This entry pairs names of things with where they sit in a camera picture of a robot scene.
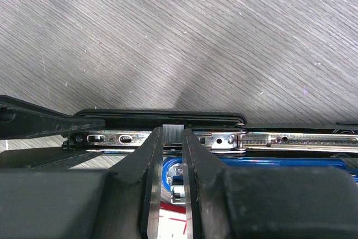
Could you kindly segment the blue stapler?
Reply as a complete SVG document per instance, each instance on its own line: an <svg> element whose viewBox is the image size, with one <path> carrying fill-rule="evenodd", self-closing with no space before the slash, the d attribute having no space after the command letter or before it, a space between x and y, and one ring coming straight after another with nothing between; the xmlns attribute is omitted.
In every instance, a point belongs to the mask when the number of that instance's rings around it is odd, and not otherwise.
<svg viewBox="0 0 358 239"><path fill-rule="evenodd" d="M348 172L357 181L357 158L336 155L331 158L263 158L243 157L220 160L230 167L335 167ZM171 204L173 177L182 176L182 158L168 157L163 162L161 200Z"/></svg>

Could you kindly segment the silver staple strip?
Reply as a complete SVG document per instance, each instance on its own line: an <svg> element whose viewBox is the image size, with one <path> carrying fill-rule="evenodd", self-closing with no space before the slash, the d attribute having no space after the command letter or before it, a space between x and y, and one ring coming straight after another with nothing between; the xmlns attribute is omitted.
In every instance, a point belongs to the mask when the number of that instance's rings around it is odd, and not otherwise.
<svg viewBox="0 0 358 239"><path fill-rule="evenodd" d="M182 124L163 124L164 143L181 144L184 128Z"/></svg>

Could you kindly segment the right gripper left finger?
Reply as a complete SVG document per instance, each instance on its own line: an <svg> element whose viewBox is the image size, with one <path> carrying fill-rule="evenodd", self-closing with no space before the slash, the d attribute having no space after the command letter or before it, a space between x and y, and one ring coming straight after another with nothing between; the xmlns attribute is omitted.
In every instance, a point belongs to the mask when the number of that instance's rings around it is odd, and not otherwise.
<svg viewBox="0 0 358 239"><path fill-rule="evenodd" d="M107 170L1 169L2 238L156 238L163 129Z"/></svg>

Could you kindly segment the red white staple box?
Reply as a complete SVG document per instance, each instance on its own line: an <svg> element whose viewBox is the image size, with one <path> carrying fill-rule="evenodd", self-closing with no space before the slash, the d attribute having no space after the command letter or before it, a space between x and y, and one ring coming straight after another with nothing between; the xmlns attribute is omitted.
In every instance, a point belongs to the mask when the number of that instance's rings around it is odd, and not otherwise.
<svg viewBox="0 0 358 239"><path fill-rule="evenodd" d="M161 202L157 238L187 239L187 220L184 207Z"/></svg>

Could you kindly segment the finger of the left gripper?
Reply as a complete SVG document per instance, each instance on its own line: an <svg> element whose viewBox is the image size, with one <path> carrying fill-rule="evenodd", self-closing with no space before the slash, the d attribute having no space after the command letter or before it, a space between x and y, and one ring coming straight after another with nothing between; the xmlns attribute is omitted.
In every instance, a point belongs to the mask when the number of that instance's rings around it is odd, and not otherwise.
<svg viewBox="0 0 358 239"><path fill-rule="evenodd" d="M101 118L66 115L11 96L1 96L1 140L40 138L104 126Z"/></svg>
<svg viewBox="0 0 358 239"><path fill-rule="evenodd" d="M69 169L102 155L101 151L62 150L61 147L6 150L1 153L1 169Z"/></svg>

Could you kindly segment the black stapler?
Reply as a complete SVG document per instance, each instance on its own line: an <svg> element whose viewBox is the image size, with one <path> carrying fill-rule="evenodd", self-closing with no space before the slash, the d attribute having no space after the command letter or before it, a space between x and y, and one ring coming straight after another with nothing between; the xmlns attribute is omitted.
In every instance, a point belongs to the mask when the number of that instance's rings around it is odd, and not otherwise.
<svg viewBox="0 0 358 239"><path fill-rule="evenodd" d="M105 126L65 135L64 150L128 154L140 147L153 129L163 129L163 124L182 124L184 130L192 130L204 148L220 156L357 154L355 121L331 125L250 124L238 113L109 109L87 109L77 115L101 118ZM165 144L163 139L163 145L165 154L181 154L182 144Z"/></svg>

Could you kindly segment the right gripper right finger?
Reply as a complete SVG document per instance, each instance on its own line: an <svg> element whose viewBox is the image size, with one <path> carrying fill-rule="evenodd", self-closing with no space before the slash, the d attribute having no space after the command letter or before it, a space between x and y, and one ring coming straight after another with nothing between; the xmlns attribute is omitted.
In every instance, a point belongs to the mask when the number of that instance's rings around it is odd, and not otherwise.
<svg viewBox="0 0 358 239"><path fill-rule="evenodd" d="M357 185L333 167L230 167L183 132L188 238L356 238Z"/></svg>

